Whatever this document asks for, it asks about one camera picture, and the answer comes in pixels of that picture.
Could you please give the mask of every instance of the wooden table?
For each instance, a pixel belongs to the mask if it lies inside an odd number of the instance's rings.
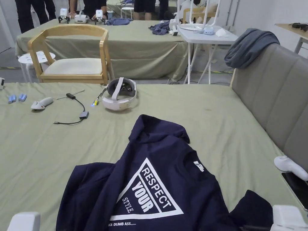
[[[285,30],[294,32],[294,33],[296,33],[300,36],[300,39],[298,40],[297,46],[296,46],[295,51],[294,51],[296,54],[299,53],[299,50],[301,48],[304,48],[304,47],[302,47],[303,43],[308,44],[308,31],[305,32],[301,29],[293,28],[292,25],[290,25],[290,24],[275,24],[275,25],[279,26],[279,27],[281,27]]]

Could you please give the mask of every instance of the white chair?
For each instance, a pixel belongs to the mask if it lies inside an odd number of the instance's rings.
[[[123,7],[123,8],[121,8],[121,18],[123,18],[123,17],[122,17],[122,11],[123,11],[123,10],[130,10],[130,12],[131,12],[131,19],[133,19],[133,14],[132,14],[132,10],[134,10],[133,7]]]
[[[38,62],[41,65],[41,68],[43,70],[45,70],[47,68],[47,64],[46,63],[48,61],[47,61],[46,56],[44,55],[44,52],[43,51],[38,51],[38,52],[36,52],[36,55],[38,57]],[[56,55],[51,53],[51,52],[50,52],[50,56],[51,56],[51,58],[53,60],[56,57]],[[30,68],[33,67],[33,61],[32,61],[30,53],[27,53],[27,54],[24,54],[22,56],[19,56],[18,57],[18,62],[20,63],[21,70],[22,70],[22,75],[24,77],[25,83],[26,82],[32,83],[32,77],[31,77],[31,74],[30,74]]]

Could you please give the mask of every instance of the white robot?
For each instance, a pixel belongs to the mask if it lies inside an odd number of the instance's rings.
[[[66,8],[62,8],[60,10],[60,16],[58,17],[59,23],[61,23],[62,20],[64,20],[64,19],[66,20],[67,24],[70,23],[71,16],[69,16],[68,10]]]

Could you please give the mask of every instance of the upholstered headboard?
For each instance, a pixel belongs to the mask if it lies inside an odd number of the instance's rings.
[[[308,60],[272,44],[236,69],[232,88],[275,144],[308,171]]]

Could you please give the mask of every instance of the gray blanket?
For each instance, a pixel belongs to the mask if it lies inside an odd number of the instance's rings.
[[[230,47],[225,63],[229,67],[245,68],[272,43],[280,44],[272,32],[249,28]]]

